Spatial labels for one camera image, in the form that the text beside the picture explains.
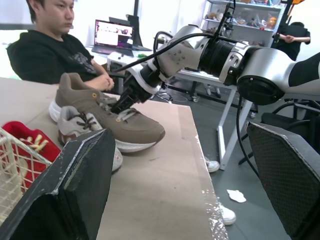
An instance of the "computer monitor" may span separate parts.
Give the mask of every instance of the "computer monitor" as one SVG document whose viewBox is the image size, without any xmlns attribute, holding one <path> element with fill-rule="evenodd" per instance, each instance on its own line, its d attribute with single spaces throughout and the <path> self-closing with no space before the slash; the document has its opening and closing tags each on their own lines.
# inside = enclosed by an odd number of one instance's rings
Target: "computer monitor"
<svg viewBox="0 0 320 240">
<path fill-rule="evenodd" d="M 134 43 L 134 27 L 110 21 L 96 20 L 94 45 L 130 49 Z"/>
</svg>

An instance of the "brown sneaker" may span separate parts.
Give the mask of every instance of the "brown sneaker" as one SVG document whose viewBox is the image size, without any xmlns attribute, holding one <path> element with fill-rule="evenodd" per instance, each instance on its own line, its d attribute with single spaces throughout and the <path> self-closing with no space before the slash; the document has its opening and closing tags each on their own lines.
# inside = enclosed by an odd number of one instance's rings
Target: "brown sneaker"
<svg viewBox="0 0 320 240">
<path fill-rule="evenodd" d="M 164 127 L 134 108 L 119 114 L 112 113 L 109 104 L 114 101 L 114 98 L 106 97 L 85 85 L 79 74 L 64 73 L 55 100 L 50 104 L 49 113 L 55 122 L 58 122 L 61 108 L 65 106 L 73 106 L 79 112 L 93 114 L 103 128 L 112 130 L 116 147 L 122 153 L 150 148 L 164 138 Z"/>
</svg>

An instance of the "cardboard table surface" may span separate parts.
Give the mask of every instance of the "cardboard table surface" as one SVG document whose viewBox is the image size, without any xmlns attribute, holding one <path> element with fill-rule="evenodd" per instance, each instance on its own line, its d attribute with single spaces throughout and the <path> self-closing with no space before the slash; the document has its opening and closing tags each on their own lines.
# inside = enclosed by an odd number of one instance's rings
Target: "cardboard table surface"
<svg viewBox="0 0 320 240">
<path fill-rule="evenodd" d="M 0 124 L 20 121 L 61 148 L 48 112 L 57 88 L 0 78 Z M 150 149 L 123 156 L 97 240 L 227 240 L 191 109 L 155 101 L 134 107 L 161 123 L 166 135 Z"/>
</svg>

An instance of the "man's hand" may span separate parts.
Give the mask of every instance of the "man's hand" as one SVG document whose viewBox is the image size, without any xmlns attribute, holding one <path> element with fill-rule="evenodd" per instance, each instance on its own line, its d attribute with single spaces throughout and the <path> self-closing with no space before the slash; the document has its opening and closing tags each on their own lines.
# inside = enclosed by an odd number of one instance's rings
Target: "man's hand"
<svg viewBox="0 0 320 240">
<path fill-rule="evenodd" d="M 283 39 L 287 44 L 291 44 L 293 43 L 296 38 L 294 36 L 290 36 L 290 35 L 287 35 L 285 36 L 285 38 Z"/>
<path fill-rule="evenodd" d="M 86 81 L 85 84 L 99 91 L 108 91 L 115 86 L 113 79 L 107 73 L 102 74 L 90 81 Z"/>
</svg>

